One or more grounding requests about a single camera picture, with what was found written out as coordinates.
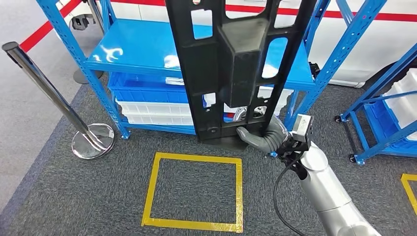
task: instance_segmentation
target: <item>carpet floor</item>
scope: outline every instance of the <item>carpet floor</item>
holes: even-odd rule
[[[323,149],[334,172],[365,218],[384,236],[417,234],[417,217],[403,189],[402,173],[417,174],[411,158],[378,155],[359,166],[348,160],[354,150],[346,127],[333,121],[360,96],[362,89],[328,86],[310,110],[313,141]],[[73,106],[86,123],[113,123],[94,93],[82,86]],[[358,146],[355,132],[353,142]],[[369,127],[364,128],[371,135]],[[54,143],[42,152],[1,216],[2,232],[32,235],[226,236],[235,233],[141,227],[155,152],[242,159],[243,233],[249,236],[295,235],[275,215],[273,184],[284,168],[251,147],[229,151],[197,143],[192,135],[132,130],[129,140],[117,134],[105,157],[83,161],[71,152],[76,130],[62,120]],[[207,222],[235,222],[235,166],[161,160],[151,217]],[[284,175],[278,191],[284,218],[309,236],[324,235],[294,173]]]

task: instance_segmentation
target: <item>blue shelving unit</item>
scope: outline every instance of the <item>blue shelving unit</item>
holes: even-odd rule
[[[294,97],[297,96],[298,93],[295,91],[293,94],[290,103],[291,109],[288,110],[287,117],[285,119],[285,125],[288,129],[292,129],[294,126],[297,114],[305,114],[311,108],[325,89],[326,85],[329,83],[330,79],[332,79],[337,69],[344,62],[371,22],[375,19],[376,15],[384,6],[386,1],[387,0],[365,0],[359,11],[353,15],[348,4],[346,3],[346,0],[336,0],[343,19],[347,24],[347,28],[320,73],[314,80],[314,89],[305,91],[304,98],[294,112],[292,112],[296,101]],[[310,52],[314,34],[321,19],[323,18],[329,2],[330,0],[318,0],[316,4],[316,8],[314,9],[309,26],[307,27],[307,31],[304,35],[304,43],[307,53]]]
[[[345,21],[348,20],[348,28],[318,77],[313,79],[308,63],[308,53],[314,33],[323,17],[329,0],[319,0],[316,5],[308,31],[304,36],[304,44],[300,45],[292,70],[284,86],[295,91],[291,97],[285,118],[285,124],[289,129],[294,125],[298,113],[306,113],[308,111],[334,72],[386,2],[386,0],[366,0],[360,11],[353,17],[346,2],[343,1],[345,0],[338,1],[338,3],[340,3],[339,6]],[[115,98],[109,98],[106,95],[104,88],[93,72],[94,70],[102,70],[151,75],[156,80],[164,80],[165,77],[181,78],[180,69],[164,68],[164,58],[169,55],[177,55],[169,23],[117,19],[110,0],[100,0],[105,35],[87,58],[56,8],[56,1],[37,0],[37,2],[61,37],[67,50],[85,74],[91,88],[115,122],[124,139],[129,137],[127,128],[163,130],[186,134],[194,133],[193,127],[129,124],[125,118],[120,116],[115,104]],[[211,34],[210,27],[206,26],[194,26],[194,32],[197,36]],[[269,47],[266,63],[278,68],[285,46],[286,39],[279,38],[274,40]],[[299,91],[304,91],[305,96],[295,109]]]
[[[357,135],[364,151],[355,153],[352,161],[365,164],[365,160],[377,155],[399,155],[417,157],[417,141],[410,141],[407,136],[417,131],[417,120],[400,128],[398,120],[385,100],[411,94],[417,91],[404,92],[390,96],[377,95],[395,76],[417,58],[417,44],[415,44],[400,60],[398,60],[386,73],[384,73],[350,108],[340,115],[339,121],[347,122],[350,119],[355,126]],[[357,112],[363,111],[375,136],[377,144],[369,147],[365,134],[357,118]]]

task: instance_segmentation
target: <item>black cable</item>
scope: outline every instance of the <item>black cable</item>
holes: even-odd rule
[[[303,234],[302,232],[300,232],[298,229],[296,229],[296,228],[294,228],[292,225],[290,225],[283,217],[282,217],[282,215],[281,215],[281,213],[279,212],[279,209],[278,209],[278,203],[277,203],[277,201],[276,201],[276,190],[277,190],[277,188],[278,188],[278,184],[279,184],[279,182],[281,181],[281,179],[282,179],[282,177],[284,176],[284,174],[285,174],[285,172],[287,172],[287,170],[289,170],[295,163],[297,163],[300,159],[301,159],[301,157],[302,157],[302,155],[303,155],[303,153],[304,152],[301,152],[298,156],[297,156],[297,158],[294,160],[294,161],[292,161],[291,162],[291,164],[289,164],[279,175],[278,175],[278,178],[276,179],[276,182],[275,182],[275,186],[274,186],[274,192],[273,192],[273,194],[274,194],[274,196],[273,196],[273,201],[274,201],[274,208],[275,208],[275,212],[276,212],[276,214],[278,215],[278,218],[282,221],[282,223],[284,223],[284,225],[286,225],[288,228],[290,228],[292,231],[294,231],[294,232],[296,232],[298,235],[300,235],[300,236],[306,236],[305,234]]]

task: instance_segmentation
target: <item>blue plastic crate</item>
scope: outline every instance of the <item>blue plastic crate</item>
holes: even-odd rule
[[[118,101],[188,103],[184,86],[157,76],[112,72],[108,87]]]
[[[378,120],[378,127],[382,127],[381,133],[383,134],[383,137],[377,137],[377,139],[381,140],[383,138],[387,138],[401,129],[398,125],[397,117],[391,108],[388,107],[385,101],[376,101],[374,104],[372,104],[371,110]],[[391,144],[391,147],[417,150],[417,141],[412,141],[404,138],[394,144]]]

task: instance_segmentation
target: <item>white plastic crate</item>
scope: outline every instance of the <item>white plastic crate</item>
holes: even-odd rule
[[[159,115],[190,115],[188,103],[163,102],[116,102],[121,106],[121,113],[126,114],[159,114]]]
[[[123,114],[130,124],[194,125],[190,115]]]
[[[407,75],[400,81],[395,82],[391,89],[384,94],[384,96],[417,91],[417,69],[411,68]],[[395,117],[398,120],[398,125],[401,128],[409,125],[417,120],[417,94],[402,96],[385,100],[389,108],[391,108]],[[417,132],[407,137],[409,140],[417,141]]]
[[[273,88],[272,87],[265,87],[265,86],[260,86],[259,87],[259,92],[258,92],[258,97],[271,97],[271,93],[272,93]],[[291,95],[291,93],[293,93],[294,90],[291,89],[283,89],[281,96],[278,99],[278,103],[276,104],[275,107],[275,111],[274,114],[276,116],[279,115],[279,113],[281,112],[281,109],[283,107],[285,107],[285,105],[287,104],[287,98],[288,96]],[[212,94],[205,94],[204,95],[204,100],[207,103],[207,106],[211,106],[212,104],[216,103],[216,95],[214,93]],[[235,113],[237,111],[237,108],[230,108],[228,106],[226,106],[226,104],[224,105],[224,112],[228,112],[228,113]]]
[[[270,97],[272,88],[262,87],[259,96]],[[287,104],[287,97],[293,91],[284,89],[274,114],[279,115],[281,109]],[[204,100],[207,105],[215,103],[215,95],[206,94]],[[162,103],[162,102],[125,102],[117,101],[121,106],[121,113],[127,117],[130,124],[158,124],[158,125],[193,125],[191,111],[188,103]],[[224,112],[234,113],[237,108],[225,105]]]

